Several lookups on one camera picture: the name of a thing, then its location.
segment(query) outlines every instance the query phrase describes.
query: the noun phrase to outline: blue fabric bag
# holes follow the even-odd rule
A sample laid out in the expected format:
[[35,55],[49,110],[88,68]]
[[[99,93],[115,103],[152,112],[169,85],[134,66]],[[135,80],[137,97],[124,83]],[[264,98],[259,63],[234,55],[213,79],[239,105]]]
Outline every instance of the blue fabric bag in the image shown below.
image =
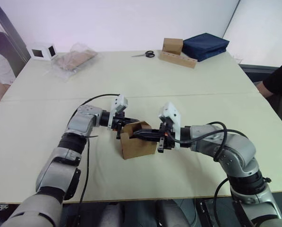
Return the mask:
[[190,58],[203,61],[226,51],[229,41],[214,35],[203,33],[183,42],[183,53]]

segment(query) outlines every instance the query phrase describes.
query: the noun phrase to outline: plastic bag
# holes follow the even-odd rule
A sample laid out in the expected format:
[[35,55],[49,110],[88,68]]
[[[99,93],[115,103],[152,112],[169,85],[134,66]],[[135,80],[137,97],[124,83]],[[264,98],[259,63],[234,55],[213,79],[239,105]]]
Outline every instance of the plastic bag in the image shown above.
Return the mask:
[[90,49],[85,44],[74,44],[70,52],[58,56],[52,60],[52,73],[65,80],[75,75],[91,63],[91,59],[97,55],[97,52]]

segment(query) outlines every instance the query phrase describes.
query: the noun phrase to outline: white small box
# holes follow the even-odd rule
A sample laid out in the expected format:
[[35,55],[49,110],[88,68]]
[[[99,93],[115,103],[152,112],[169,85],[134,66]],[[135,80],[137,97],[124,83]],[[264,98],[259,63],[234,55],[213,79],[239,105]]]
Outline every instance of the white small box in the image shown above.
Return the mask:
[[57,56],[54,44],[32,43],[26,46],[32,59],[50,61]]

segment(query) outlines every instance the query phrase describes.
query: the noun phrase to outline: table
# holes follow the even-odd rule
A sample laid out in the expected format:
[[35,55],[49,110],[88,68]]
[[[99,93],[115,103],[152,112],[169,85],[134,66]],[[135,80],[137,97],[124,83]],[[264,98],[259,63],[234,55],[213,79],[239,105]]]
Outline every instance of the table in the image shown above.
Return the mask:
[[227,52],[197,63],[194,69],[157,56],[131,57],[140,53],[99,53],[92,65],[67,82],[51,75],[50,61],[30,60],[3,100],[88,99],[119,92],[126,97],[258,92]]
[[[111,98],[93,105],[109,110]],[[84,99],[0,102],[0,202],[18,203],[35,192],[35,181],[66,123]],[[224,122],[245,133],[255,144],[263,175],[273,192],[282,191],[282,122],[259,93],[191,96],[130,97],[126,116],[158,128],[157,115],[171,101],[181,113],[181,125]],[[189,149],[124,160],[116,132],[95,128],[91,139],[90,176],[84,201],[208,197],[226,176],[213,159]],[[86,151],[75,196],[85,180]],[[229,185],[220,190],[229,195]]]

